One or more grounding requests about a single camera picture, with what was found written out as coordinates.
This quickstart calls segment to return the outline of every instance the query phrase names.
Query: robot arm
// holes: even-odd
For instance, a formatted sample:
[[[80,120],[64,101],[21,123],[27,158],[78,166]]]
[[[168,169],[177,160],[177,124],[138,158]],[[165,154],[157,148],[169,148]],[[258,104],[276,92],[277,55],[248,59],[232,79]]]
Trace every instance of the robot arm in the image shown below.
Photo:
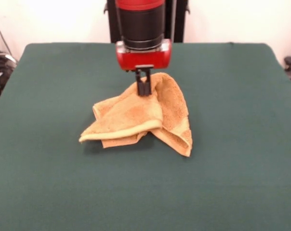
[[[122,70],[134,71],[138,94],[151,94],[150,69],[167,68],[171,59],[170,39],[164,38],[165,0],[116,0],[122,41],[116,53]],[[146,81],[140,72],[146,73]]]

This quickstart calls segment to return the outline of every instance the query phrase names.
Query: white wall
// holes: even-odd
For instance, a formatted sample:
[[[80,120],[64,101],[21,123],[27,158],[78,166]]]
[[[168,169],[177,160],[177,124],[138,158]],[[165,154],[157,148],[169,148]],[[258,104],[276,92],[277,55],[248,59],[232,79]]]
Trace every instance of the white wall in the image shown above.
[[[17,58],[33,42],[109,42],[106,0],[0,0],[0,29]],[[291,54],[291,0],[190,0],[185,42],[264,42]]]

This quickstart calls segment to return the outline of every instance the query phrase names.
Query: crumpled towel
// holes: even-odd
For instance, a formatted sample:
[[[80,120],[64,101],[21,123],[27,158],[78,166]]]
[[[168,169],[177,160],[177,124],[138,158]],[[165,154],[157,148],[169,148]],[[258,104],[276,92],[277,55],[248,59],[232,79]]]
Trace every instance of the crumpled towel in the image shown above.
[[[192,133],[179,86],[168,74],[156,73],[151,75],[151,90],[152,95],[140,97],[135,82],[120,96],[94,104],[96,121],[85,129],[79,141],[101,140],[103,147],[108,148],[137,143],[152,132],[179,154],[189,157]]]

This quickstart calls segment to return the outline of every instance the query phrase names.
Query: green felt surface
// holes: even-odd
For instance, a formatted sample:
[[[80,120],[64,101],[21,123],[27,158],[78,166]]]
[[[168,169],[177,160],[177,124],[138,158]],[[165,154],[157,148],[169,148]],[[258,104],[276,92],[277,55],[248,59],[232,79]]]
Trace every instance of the green felt surface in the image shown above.
[[[291,82],[263,44],[174,44],[190,158],[78,143],[134,81],[113,44],[27,46],[0,98],[0,231],[291,231]]]

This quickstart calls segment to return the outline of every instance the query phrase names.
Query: towel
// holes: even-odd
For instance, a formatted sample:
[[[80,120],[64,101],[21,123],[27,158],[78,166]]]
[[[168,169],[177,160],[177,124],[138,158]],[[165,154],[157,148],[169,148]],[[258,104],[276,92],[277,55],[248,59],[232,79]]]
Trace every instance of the towel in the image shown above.
[[[79,141],[101,140],[103,147],[108,148],[135,144],[151,132],[189,157],[192,133],[180,87],[168,74],[155,73],[151,75],[151,90],[151,95],[141,97],[135,82],[120,96],[95,103],[96,120],[82,132]]]

